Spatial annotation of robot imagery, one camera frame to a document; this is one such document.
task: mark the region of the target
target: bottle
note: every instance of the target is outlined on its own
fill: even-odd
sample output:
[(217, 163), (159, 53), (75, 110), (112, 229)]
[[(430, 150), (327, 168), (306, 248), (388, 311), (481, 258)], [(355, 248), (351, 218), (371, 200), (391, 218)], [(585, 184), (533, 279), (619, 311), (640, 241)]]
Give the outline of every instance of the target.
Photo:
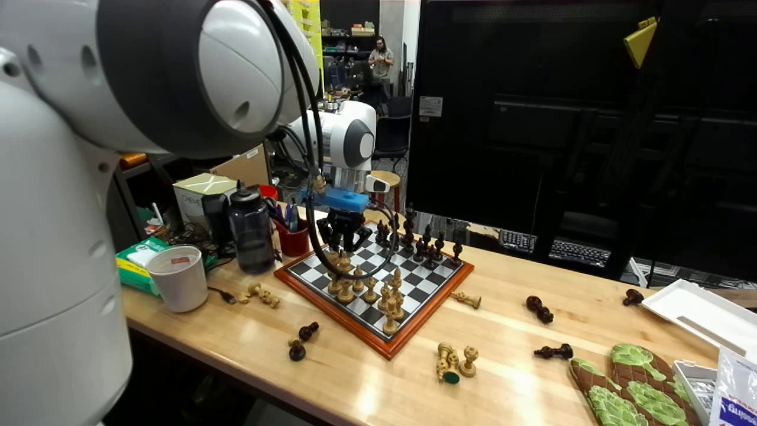
[(229, 228), (243, 273), (260, 275), (274, 265), (273, 226), (258, 188), (232, 195)]

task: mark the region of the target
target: wooden table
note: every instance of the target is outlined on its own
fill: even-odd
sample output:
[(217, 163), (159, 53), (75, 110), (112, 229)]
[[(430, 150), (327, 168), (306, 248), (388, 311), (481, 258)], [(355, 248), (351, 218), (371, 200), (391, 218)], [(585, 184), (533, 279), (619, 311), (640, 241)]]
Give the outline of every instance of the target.
[[(461, 258), (476, 269), (459, 291), (482, 295), (482, 308), (444, 300), (391, 363), (273, 275), (251, 276), (236, 263), (215, 269), (211, 284), (260, 281), (282, 295), (280, 311), (260, 300), (228, 306), (211, 293), (197, 312), (171, 314), (159, 298), (131, 288), (123, 303), (133, 330), (330, 424), (592, 424), (565, 363), (533, 355), (542, 346), (571, 343), (598, 368), (612, 343), (640, 343), (669, 363), (717, 363), (717, 350), (684, 330), (625, 308), (625, 284), (477, 248)], [(553, 311), (549, 327), (526, 311), (530, 293)], [(288, 342), (310, 323), (321, 325), (319, 337), (306, 343), (303, 363), (291, 363)], [(437, 383), (437, 343), (459, 355), (477, 349), (477, 377)]]

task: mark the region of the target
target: black cable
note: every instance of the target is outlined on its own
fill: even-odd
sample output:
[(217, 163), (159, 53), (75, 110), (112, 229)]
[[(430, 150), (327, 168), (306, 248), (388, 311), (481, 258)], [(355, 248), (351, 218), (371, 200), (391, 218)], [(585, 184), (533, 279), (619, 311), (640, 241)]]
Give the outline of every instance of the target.
[[(297, 106), (300, 106), (300, 113), (303, 113), (303, 131), (306, 131), (306, 150), (308, 150), (308, 159), (310, 159), (310, 166), (315, 161), (315, 155), (313, 155), (313, 142), (310, 142), (310, 127), (308, 127), (308, 106), (306, 106), (306, 99), (303, 99), (303, 92), (308, 92), (310, 97), (310, 105), (313, 110), (317, 110), (317, 99), (315, 99), (315, 90), (313, 90), (313, 82), (308, 78), (308, 67), (303, 61), (303, 56), (297, 55), (288, 32), (284, 29), (284, 24), (280, 21), (280, 17), (274, 14), (269, 0), (260, 0), (263, 10), (267, 11), (277, 35), (280, 35), (280, 42), (284, 48), (284, 55), (288, 56), (288, 69), (291, 69), (291, 78), (296, 82), (296, 94), (297, 94)], [(313, 119), (315, 119), (315, 138), (319, 142), (319, 171), (321, 171), (321, 159), (323, 159), (323, 136), (321, 136), (321, 123), (319, 123), (319, 113), (313, 112)], [(323, 253), (321, 243), (319, 243), (319, 235), (317, 235), (317, 228), (315, 228), (315, 200), (313, 196), (306, 196), (306, 213), (308, 213), (308, 235), (313, 239), (313, 250), (315, 256), (323, 263), (323, 268), (329, 273), (333, 273), (336, 276), (345, 276), (345, 279), (366, 279), (366, 276), (373, 276), (378, 269), (383, 269), (391, 258), (386, 258), (380, 265), (375, 265), (371, 273), (365, 273), (365, 275), (345, 275), (342, 269), (339, 269)]]

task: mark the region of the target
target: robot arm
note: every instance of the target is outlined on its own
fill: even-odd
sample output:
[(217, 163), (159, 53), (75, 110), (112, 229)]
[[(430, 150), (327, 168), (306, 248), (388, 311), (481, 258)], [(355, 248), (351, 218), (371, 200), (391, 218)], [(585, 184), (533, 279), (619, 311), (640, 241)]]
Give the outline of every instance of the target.
[(126, 389), (116, 155), (247, 152), (315, 82), (277, 0), (0, 0), (0, 424), (97, 424)]
[[(375, 110), (361, 103), (342, 103), (333, 113), (319, 112), (319, 120), (323, 168), (330, 168), (330, 184), (366, 191), (366, 174), (371, 171), (371, 155), (375, 152)], [(308, 163), (303, 133), (303, 119), (296, 119), (286, 125), (286, 138), (280, 144), (296, 163)]]

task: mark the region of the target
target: wooden chessboard frame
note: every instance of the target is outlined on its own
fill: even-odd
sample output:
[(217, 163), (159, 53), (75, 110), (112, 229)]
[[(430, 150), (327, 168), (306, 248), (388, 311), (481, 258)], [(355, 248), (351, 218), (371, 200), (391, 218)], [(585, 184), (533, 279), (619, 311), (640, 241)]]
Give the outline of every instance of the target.
[(380, 337), (375, 337), (368, 327), (365, 327), (359, 319), (355, 319), (351, 312), (341, 311), (339, 303), (330, 303), (329, 298), (323, 298), (321, 293), (317, 293), (315, 288), (310, 288), (308, 284), (303, 284), (297, 276), (293, 276), (288, 273), (291, 265), (310, 258), (313, 253), (306, 253), (303, 258), (296, 258), (286, 265), (282, 265), (280, 269), (274, 269), (274, 276), (282, 279), (288, 288), (293, 288), (296, 293), (300, 293), (303, 298), (308, 298), (313, 306), (317, 306), (319, 311), (323, 311), (333, 323), (339, 323), (341, 327), (345, 327), (351, 333), (355, 333), (359, 342), (365, 342), (366, 346), (371, 346), (375, 353), (380, 353), (386, 359), (392, 359), (405, 346), (406, 342), (429, 323), (429, 318), (446, 300), (446, 295), (474, 273), (474, 265), (467, 261), (459, 261), (461, 265), (457, 268), (457, 273), (446, 279), (446, 284), (443, 288), (437, 288), (413, 314), (411, 319), (406, 319), (406, 325), (391, 337), (388, 342), (383, 342)]

